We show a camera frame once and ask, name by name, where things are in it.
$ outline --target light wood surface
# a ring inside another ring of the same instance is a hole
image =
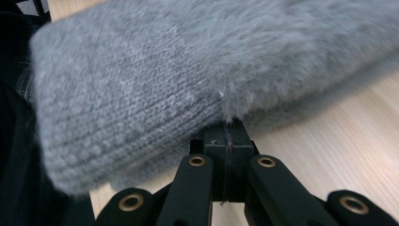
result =
[[[53,20],[99,0],[49,0]],[[368,197],[399,219],[399,56],[359,73],[317,114],[273,132],[250,133],[261,153],[279,158],[310,191],[325,200],[337,189]],[[176,169],[142,185],[155,192]],[[90,193],[96,216],[115,194],[109,185]],[[247,225],[243,204],[214,203],[213,225]]]

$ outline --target gray knit fabric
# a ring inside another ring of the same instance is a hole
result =
[[[31,41],[47,173],[74,195],[148,180],[203,127],[323,90],[399,47],[398,11],[391,0],[113,0],[48,24]]]

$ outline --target black cloth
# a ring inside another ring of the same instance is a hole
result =
[[[0,0],[0,11],[12,12],[15,14],[23,14],[13,0]]]
[[[40,162],[28,41],[44,22],[0,12],[0,225],[58,225],[69,201]]]

